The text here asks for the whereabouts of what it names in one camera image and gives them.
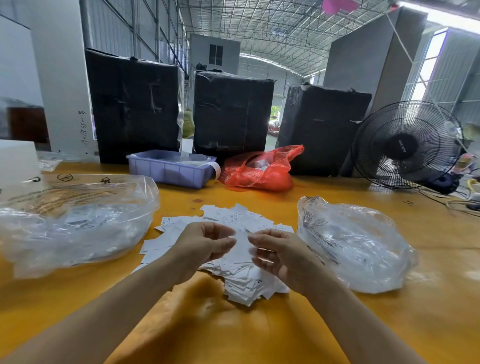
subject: electric fan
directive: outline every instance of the electric fan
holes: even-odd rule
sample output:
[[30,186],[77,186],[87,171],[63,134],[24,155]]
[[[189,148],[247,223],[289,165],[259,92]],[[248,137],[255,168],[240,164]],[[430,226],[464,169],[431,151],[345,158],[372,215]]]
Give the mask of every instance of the electric fan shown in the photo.
[[448,172],[462,145],[462,128],[448,110],[426,101],[402,101],[361,123],[351,155],[360,174],[377,185],[422,185],[447,194],[458,187],[459,178]]

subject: purple plastic tray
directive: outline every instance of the purple plastic tray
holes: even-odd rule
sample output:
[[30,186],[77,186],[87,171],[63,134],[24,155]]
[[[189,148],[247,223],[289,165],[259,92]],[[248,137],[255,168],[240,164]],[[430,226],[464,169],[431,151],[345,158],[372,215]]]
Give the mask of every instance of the purple plastic tray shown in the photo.
[[127,156],[130,174],[152,177],[155,182],[174,184],[176,186],[200,189],[212,178],[215,169],[205,165],[200,167],[167,162],[162,158],[180,156],[180,152],[167,150],[149,150]]

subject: table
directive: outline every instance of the table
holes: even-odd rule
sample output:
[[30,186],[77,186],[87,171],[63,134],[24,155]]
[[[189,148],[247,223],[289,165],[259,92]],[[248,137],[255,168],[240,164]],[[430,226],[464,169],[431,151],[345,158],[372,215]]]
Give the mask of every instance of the table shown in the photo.
[[[126,166],[62,163],[54,173],[128,173]],[[420,264],[403,289],[358,294],[429,363],[474,363],[480,357],[480,220],[413,192],[375,192],[362,179],[294,178],[285,193],[227,188],[209,181],[197,191],[159,185],[162,216],[202,215],[203,204],[240,203],[296,228],[304,195],[378,209],[418,250]],[[150,229],[145,236],[159,233]],[[142,259],[141,243],[124,257],[12,280],[0,261],[0,356],[79,309],[127,276]],[[168,292],[107,363],[348,363],[323,320],[297,293],[276,294],[251,308],[222,296],[222,280],[197,272]]]

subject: black wrapped package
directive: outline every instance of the black wrapped package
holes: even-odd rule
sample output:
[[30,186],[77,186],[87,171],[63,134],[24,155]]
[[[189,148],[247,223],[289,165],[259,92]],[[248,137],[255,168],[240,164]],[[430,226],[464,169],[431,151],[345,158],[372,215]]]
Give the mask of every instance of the black wrapped package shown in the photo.
[[356,91],[290,86],[276,147],[305,147],[290,162],[290,174],[337,176],[371,99]]
[[178,66],[87,49],[88,82],[100,162],[127,155],[178,151],[183,127],[183,71]]
[[275,82],[229,73],[195,72],[196,153],[226,158],[265,150]]

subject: warehouse ceiling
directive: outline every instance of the warehouse ceiling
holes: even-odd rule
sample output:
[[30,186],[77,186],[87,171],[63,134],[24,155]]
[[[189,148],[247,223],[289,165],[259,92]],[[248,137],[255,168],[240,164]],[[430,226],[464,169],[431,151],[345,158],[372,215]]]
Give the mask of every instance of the warehouse ceiling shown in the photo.
[[381,16],[388,0],[355,0],[358,8],[328,15],[323,0],[182,0],[187,30],[241,42],[241,52],[306,76],[326,67],[330,44]]

